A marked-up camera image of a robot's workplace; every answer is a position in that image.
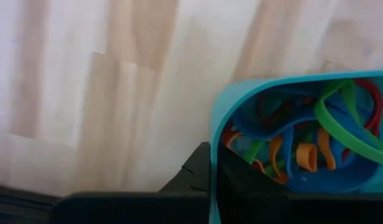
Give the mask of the blue rubber band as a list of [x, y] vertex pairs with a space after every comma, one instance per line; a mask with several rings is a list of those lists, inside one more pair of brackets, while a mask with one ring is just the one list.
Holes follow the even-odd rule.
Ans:
[[294, 137], [294, 128], [293, 126], [290, 126], [283, 133], [283, 144], [282, 144], [283, 158], [285, 161], [285, 170], [289, 178], [293, 177], [293, 173], [291, 171], [293, 137]]
[[[265, 168], [270, 165], [270, 141], [277, 136], [283, 137], [284, 131], [293, 126], [294, 137], [291, 159], [293, 177], [288, 178], [284, 185], [294, 192], [351, 193], [373, 184], [382, 170], [378, 163], [351, 152], [330, 134], [329, 143], [336, 161], [336, 168], [335, 170], [328, 170], [317, 143], [318, 129], [322, 128], [322, 126], [319, 125], [314, 116], [313, 107], [303, 105], [300, 100], [296, 101], [295, 107], [288, 110], [285, 119], [279, 124], [275, 124], [269, 117], [262, 117], [261, 112], [262, 107], [258, 105], [257, 99], [254, 98], [235, 112], [232, 116], [232, 122], [235, 128], [242, 133], [241, 136], [250, 140], [250, 144], [252, 141], [265, 141], [251, 165], [266, 175]], [[312, 143], [317, 147], [316, 172], [308, 172], [298, 166], [296, 150], [301, 142]], [[242, 152], [242, 156], [249, 149], [250, 144]]]

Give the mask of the teal plastic bin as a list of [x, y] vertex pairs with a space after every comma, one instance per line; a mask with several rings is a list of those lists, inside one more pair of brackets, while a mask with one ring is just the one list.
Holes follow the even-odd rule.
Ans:
[[[211, 138], [209, 143], [212, 175], [209, 224], [221, 224], [216, 202], [217, 148], [220, 134], [232, 113], [251, 96], [273, 86], [343, 78], [372, 78], [374, 82], [378, 84], [383, 94], [383, 70], [320, 73], [281, 78], [255, 78], [231, 83], [227, 85], [221, 93], [219, 93], [213, 103], [210, 119]], [[383, 137], [383, 121], [381, 122], [381, 134]]]

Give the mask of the red rubber band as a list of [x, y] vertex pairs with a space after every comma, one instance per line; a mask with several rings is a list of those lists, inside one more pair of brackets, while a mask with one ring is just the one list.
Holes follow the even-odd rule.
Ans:
[[234, 124], [232, 122], [229, 122], [223, 128], [221, 134], [222, 144], [225, 145], [227, 148], [231, 149], [233, 141], [241, 135], [242, 133], [238, 129], [235, 129]]
[[[369, 92], [374, 103], [371, 120], [363, 126], [360, 124], [356, 109], [356, 83]], [[339, 141], [352, 151], [378, 164], [383, 164], [383, 142], [378, 138], [383, 107], [381, 92], [375, 84], [368, 80], [344, 80], [339, 91], [352, 117], [352, 121], [356, 125], [353, 129], [354, 132], [345, 131], [344, 134], [340, 135]]]

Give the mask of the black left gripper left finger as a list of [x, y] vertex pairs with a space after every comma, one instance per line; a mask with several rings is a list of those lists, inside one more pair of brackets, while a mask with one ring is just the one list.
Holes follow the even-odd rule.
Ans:
[[202, 142], [160, 192], [210, 191], [210, 144]]

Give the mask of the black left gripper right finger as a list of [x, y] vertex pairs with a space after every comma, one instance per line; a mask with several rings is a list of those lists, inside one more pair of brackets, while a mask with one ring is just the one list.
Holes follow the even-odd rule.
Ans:
[[224, 145], [217, 148], [217, 190], [223, 194], [280, 194], [290, 190]]

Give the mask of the green rubber band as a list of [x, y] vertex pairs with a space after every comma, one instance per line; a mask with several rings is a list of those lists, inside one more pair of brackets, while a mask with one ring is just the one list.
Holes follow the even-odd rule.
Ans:
[[261, 150], [264, 144], [265, 141], [252, 141], [249, 149], [243, 155], [243, 159], [249, 164], [252, 164], [256, 155], [258, 154], [259, 150]]
[[[383, 141], [361, 124], [356, 108], [355, 88], [354, 81], [351, 79], [328, 81], [314, 106], [314, 114], [319, 124], [348, 149], [383, 165]], [[337, 91], [341, 91], [343, 102], [351, 115], [352, 124], [355, 125], [351, 132], [338, 123], [326, 108], [326, 99]]]

